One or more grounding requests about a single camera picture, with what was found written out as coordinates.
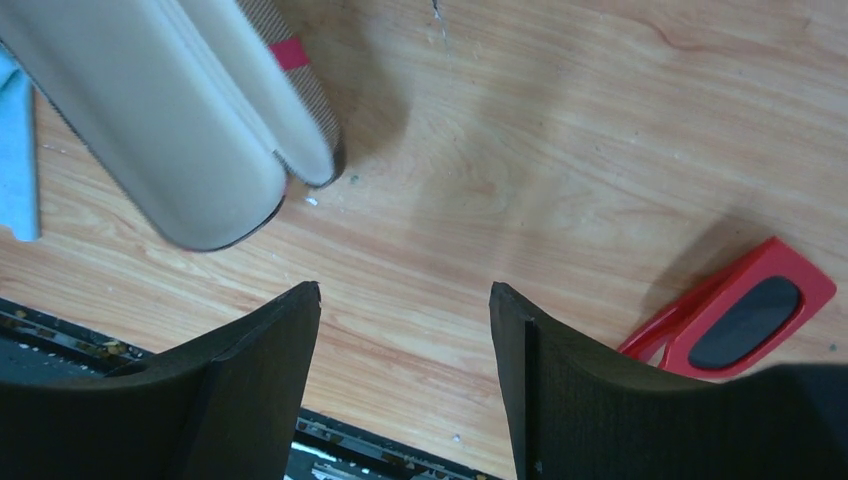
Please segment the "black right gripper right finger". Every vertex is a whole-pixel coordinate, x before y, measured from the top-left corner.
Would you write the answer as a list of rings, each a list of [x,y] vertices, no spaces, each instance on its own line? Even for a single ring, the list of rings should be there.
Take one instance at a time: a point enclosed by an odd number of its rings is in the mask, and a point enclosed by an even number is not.
[[[847,369],[782,364],[725,383],[618,353],[510,285],[489,300],[520,479],[843,479]]]

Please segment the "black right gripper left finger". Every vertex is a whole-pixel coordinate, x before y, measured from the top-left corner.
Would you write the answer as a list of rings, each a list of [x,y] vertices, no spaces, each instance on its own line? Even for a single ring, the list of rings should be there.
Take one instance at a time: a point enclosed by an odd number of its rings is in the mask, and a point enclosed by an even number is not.
[[[110,371],[1,334],[5,479],[280,479],[317,340],[305,281],[257,310]]]

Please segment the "red sunglasses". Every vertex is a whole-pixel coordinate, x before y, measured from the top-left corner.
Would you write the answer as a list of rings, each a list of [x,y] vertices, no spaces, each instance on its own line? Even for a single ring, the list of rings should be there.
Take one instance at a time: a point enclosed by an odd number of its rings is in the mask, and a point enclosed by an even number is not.
[[[636,329],[618,352],[701,379],[737,376],[837,293],[819,267],[773,236],[713,273]]]

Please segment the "light blue cleaning cloth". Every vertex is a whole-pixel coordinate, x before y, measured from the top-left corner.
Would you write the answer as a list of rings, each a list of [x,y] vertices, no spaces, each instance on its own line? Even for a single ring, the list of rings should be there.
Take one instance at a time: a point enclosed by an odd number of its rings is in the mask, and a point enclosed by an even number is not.
[[[22,242],[41,236],[31,81],[1,51],[1,225]]]

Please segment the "beige plaid glasses case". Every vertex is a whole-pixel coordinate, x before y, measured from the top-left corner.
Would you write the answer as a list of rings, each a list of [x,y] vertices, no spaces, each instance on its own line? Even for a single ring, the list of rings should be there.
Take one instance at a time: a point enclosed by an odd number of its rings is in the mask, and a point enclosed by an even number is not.
[[[1,42],[170,243],[216,251],[346,165],[275,1],[5,1]]]

